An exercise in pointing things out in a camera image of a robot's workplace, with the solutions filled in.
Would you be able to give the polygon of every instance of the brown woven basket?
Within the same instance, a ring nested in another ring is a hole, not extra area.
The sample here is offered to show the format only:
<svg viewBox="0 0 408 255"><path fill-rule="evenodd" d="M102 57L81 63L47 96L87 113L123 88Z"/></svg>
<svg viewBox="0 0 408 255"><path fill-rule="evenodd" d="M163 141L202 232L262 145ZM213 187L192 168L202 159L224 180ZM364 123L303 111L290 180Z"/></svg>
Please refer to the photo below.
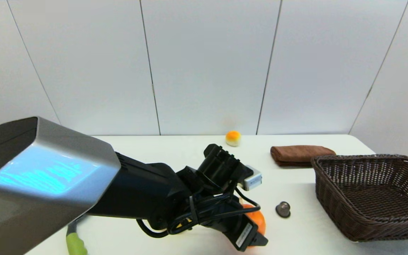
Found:
<svg viewBox="0 0 408 255"><path fill-rule="evenodd" d="M313 158L316 195L352 241L408 239L408 157Z"/></svg>

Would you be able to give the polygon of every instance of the orange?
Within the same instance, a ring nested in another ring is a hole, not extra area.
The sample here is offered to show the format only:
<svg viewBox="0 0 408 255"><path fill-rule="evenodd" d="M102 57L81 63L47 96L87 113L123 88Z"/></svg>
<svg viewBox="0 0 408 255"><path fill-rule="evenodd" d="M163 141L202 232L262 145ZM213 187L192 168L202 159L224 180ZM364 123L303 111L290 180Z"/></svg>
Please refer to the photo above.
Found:
<svg viewBox="0 0 408 255"><path fill-rule="evenodd" d="M254 207L253 205L247 205L247 204L243 204L243 208L251 208ZM261 211L255 211L255 212L249 212L249 213L245 213L246 216L248 216L252 221L254 221L254 223L256 223L258 229L257 232L261 233L262 235L265 235L265 219L264 219L264 215L262 215Z"/></svg>

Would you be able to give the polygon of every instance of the brown towel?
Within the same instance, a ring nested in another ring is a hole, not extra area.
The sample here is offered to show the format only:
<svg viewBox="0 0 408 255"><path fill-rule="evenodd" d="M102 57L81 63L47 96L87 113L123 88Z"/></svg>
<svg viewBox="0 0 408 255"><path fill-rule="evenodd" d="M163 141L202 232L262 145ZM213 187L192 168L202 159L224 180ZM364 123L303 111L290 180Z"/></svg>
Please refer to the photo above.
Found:
<svg viewBox="0 0 408 255"><path fill-rule="evenodd" d="M279 166L311 167L311 158L319 155L336 155L328 148L314 145L273 146L270 154Z"/></svg>

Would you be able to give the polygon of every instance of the sticker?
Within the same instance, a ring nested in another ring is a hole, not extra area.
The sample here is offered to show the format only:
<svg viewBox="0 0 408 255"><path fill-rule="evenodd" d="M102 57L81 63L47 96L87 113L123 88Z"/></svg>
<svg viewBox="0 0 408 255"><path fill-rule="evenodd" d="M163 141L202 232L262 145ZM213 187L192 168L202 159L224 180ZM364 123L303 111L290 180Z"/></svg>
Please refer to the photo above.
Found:
<svg viewBox="0 0 408 255"><path fill-rule="evenodd" d="M251 229L253 228L253 225L251 225L250 223L248 223L245 228L243 229L242 233L240 234L240 236L238 237L237 241L235 242L235 244L238 247L241 247L241 245L243 244L243 242L245 242L245 239L247 238L248 234L250 233Z"/></svg>

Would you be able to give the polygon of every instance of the green handle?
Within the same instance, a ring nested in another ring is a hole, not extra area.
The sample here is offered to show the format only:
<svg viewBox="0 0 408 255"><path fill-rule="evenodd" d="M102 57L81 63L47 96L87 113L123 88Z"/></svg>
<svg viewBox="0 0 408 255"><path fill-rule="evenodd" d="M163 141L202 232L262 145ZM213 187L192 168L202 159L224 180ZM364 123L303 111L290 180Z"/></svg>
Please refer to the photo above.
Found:
<svg viewBox="0 0 408 255"><path fill-rule="evenodd" d="M87 255L87 250L84 248L84 242L78 237L78 234L70 233L65 239L69 255Z"/></svg>

